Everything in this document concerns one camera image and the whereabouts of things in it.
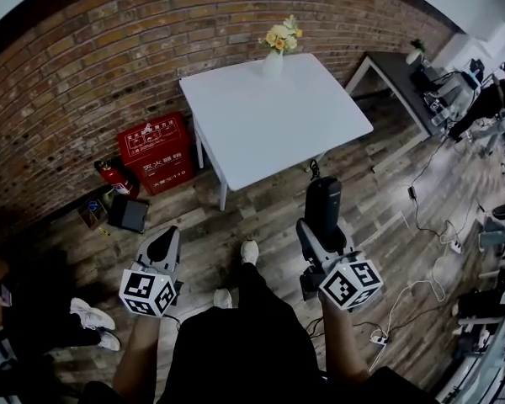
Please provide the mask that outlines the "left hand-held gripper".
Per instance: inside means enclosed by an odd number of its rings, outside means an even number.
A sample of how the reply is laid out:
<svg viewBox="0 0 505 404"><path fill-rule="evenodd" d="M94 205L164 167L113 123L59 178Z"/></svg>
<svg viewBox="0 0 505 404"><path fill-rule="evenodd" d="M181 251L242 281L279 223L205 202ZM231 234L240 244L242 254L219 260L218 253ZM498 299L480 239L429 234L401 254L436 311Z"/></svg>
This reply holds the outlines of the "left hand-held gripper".
<svg viewBox="0 0 505 404"><path fill-rule="evenodd" d="M167 227L148 237L136 260L123 271L119 297L129 312L162 318L177 304L180 230Z"/></svg>

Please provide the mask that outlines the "person's left forearm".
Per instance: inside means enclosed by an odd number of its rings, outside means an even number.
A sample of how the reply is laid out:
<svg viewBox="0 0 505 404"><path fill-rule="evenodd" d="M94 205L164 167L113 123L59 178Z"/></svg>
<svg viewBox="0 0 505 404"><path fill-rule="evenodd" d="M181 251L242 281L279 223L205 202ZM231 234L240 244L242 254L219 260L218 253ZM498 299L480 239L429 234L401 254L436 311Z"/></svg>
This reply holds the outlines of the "person's left forearm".
<svg viewBox="0 0 505 404"><path fill-rule="evenodd" d="M114 373L113 390L127 404L153 404L161 319L138 316Z"/></svg>

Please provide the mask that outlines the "person's right forearm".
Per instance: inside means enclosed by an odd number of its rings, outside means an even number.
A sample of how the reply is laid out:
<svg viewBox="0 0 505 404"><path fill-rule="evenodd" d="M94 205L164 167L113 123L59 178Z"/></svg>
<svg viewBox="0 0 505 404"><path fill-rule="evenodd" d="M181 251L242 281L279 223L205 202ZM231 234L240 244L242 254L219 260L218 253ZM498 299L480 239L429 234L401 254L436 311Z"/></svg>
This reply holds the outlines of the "person's right forearm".
<svg viewBox="0 0 505 404"><path fill-rule="evenodd" d="M347 311L340 310L323 293L322 305L328 379L360 384L370 377L369 366L359 352L354 326Z"/></svg>

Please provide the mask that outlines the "white square table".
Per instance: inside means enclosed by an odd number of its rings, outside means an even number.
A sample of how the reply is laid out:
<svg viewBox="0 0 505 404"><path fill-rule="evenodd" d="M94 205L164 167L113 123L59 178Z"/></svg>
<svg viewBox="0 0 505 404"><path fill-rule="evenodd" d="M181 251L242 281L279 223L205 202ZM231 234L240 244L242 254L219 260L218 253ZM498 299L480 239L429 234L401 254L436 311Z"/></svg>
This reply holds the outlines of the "white square table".
<svg viewBox="0 0 505 404"><path fill-rule="evenodd" d="M220 181L219 208L238 191L372 132L342 85L312 54L283 59L267 77L261 61L201 72L179 85L193 116L199 158Z"/></svg>

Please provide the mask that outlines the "black square case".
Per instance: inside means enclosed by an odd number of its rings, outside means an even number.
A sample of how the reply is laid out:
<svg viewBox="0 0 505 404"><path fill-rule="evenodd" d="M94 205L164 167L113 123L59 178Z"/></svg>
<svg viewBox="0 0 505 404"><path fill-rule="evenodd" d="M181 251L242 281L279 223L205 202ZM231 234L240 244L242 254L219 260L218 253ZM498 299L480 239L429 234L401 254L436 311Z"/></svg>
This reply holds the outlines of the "black square case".
<svg viewBox="0 0 505 404"><path fill-rule="evenodd" d="M143 234L149 204L146 201L127 199L124 195L115 196L109 211L108 223L127 231Z"/></svg>

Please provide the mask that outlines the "person's white left shoe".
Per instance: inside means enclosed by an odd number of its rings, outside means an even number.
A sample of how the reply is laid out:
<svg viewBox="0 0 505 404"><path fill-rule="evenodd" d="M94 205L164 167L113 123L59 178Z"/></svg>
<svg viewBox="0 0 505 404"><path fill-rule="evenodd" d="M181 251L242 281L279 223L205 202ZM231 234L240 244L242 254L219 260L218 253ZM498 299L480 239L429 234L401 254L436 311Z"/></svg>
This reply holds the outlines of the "person's white left shoe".
<svg viewBox="0 0 505 404"><path fill-rule="evenodd" d="M231 309L233 307L231 293L228 289L217 289L213 297L213 305L220 309Z"/></svg>

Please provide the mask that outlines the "person's white shoe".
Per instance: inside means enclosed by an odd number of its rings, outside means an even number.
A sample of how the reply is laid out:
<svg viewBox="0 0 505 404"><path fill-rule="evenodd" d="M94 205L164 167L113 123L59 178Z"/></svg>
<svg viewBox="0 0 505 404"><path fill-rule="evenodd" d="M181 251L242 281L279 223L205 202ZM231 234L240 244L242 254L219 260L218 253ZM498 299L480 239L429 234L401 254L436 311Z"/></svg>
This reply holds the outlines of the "person's white shoe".
<svg viewBox="0 0 505 404"><path fill-rule="evenodd" d="M254 240L246 240L240 249L242 264L257 265L259 259L259 247Z"/></svg>
<svg viewBox="0 0 505 404"><path fill-rule="evenodd" d="M217 289L213 297L213 305L220 309L231 309L233 307L231 293L228 289Z"/></svg>

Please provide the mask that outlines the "small wooden box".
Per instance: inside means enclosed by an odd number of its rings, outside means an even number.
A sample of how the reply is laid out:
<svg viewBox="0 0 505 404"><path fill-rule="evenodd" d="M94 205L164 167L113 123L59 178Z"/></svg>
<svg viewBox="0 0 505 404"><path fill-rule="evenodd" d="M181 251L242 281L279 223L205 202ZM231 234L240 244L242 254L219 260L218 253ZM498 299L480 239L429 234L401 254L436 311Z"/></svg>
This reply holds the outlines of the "small wooden box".
<svg viewBox="0 0 505 404"><path fill-rule="evenodd" d="M83 224L89 229L99 228L109 217L104 203L99 199L89 199L77 208Z"/></svg>

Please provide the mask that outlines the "red fire extinguisher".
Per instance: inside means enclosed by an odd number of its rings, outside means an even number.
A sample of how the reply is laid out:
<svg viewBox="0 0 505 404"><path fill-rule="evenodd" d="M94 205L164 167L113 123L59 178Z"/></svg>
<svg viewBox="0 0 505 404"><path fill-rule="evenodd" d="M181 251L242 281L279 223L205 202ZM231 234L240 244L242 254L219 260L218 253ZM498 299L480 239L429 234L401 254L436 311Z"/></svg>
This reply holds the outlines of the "red fire extinguisher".
<svg viewBox="0 0 505 404"><path fill-rule="evenodd" d="M140 193L140 183L137 176L122 162L121 157L108 160L97 160L94 163L104 181L127 199L136 199Z"/></svg>

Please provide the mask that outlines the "red fire equipment box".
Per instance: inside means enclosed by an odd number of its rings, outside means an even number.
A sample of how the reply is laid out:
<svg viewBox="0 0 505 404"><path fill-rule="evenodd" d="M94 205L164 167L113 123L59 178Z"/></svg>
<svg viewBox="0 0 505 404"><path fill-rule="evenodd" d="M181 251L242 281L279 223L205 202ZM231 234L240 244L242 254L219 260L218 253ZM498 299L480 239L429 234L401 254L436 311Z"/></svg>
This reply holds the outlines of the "red fire equipment box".
<svg viewBox="0 0 505 404"><path fill-rule="evenodd" d="M179 112L117 135L123 164L152 196L193 178L191 138Z"/></svg>

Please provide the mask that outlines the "person's black clothing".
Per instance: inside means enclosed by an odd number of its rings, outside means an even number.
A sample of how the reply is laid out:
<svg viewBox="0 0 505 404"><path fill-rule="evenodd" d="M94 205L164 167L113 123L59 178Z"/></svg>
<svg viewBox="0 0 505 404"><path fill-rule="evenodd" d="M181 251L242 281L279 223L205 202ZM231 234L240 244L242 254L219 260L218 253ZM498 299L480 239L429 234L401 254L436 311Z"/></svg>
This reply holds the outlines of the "person's black clothing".
<svg viewBox="0 0 505 404"><path fill-rule="evenodd" d="M212 307L178 331L166 385L153 404L438 404L427 392L382 367L360 384L328 379L293 308L242 264L237 307ZM78 404L127 404L99 381Z"/></svg>

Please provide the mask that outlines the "grey side table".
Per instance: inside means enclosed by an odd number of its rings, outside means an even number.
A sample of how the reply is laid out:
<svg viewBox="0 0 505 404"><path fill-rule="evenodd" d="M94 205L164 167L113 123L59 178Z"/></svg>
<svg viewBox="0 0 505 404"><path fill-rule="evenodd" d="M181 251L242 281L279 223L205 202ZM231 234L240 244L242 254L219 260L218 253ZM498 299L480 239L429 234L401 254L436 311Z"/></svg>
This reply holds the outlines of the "grey side table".
<svg viewBox="0 0 505 404"><path fill-rule="evenodd" d="M372 167L372 172L378 174L421 142L439 135L440 129L433 125L428 108L410 79L413 67L406 64L406 57L402 53L366 52L363 61L345 87L348 95L353 93L369 69L376 72L386 83L418 127L418 133L412 139Z"/></svg>

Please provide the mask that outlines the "white vase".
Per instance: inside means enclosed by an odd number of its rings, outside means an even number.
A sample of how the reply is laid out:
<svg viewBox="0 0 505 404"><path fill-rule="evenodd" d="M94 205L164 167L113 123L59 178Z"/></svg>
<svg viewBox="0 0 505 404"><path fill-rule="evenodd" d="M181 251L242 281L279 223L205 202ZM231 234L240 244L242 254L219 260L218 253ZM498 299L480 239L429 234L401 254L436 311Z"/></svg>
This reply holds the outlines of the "white vase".
<svg viewBox="0 0 505 404"><path fill-rule="evenodd" d="M262 74L267 78L278 77L283 70L283 55L277 50L271 50L262 64Z"/></svg>

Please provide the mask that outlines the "small potted plant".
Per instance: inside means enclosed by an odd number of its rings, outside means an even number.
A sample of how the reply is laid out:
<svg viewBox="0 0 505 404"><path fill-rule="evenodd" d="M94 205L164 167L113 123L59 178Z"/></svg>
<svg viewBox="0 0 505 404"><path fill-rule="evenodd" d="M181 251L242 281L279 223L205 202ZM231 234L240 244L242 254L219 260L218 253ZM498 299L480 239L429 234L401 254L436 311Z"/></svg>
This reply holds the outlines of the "small potted plant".
<svg viewBox="0 0 505 404"><path fill-rule="evenodd" d="M419 58L422 58L426 51L426 46L424 42L420 39L412 40L410 42L410 45L412 47L412 50L407 54L406 57L407 65L412 65Z"/></svg>

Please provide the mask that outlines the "yellow flower bouquet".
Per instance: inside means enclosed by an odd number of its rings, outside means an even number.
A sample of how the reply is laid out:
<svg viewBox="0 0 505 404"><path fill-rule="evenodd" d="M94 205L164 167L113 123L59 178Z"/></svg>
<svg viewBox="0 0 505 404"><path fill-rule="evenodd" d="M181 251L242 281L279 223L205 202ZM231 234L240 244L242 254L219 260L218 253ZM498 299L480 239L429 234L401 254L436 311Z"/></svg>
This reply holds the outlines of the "yellow flower bouquet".
<svg viewBox="0 0 505 404"><path fill-rule="evenodd" d="M298 27L297 18L291 14L281 24L273 25L263 37L258 38L258 43L282 56L296 50L298 39L302 35L303 31Z"/></svg>

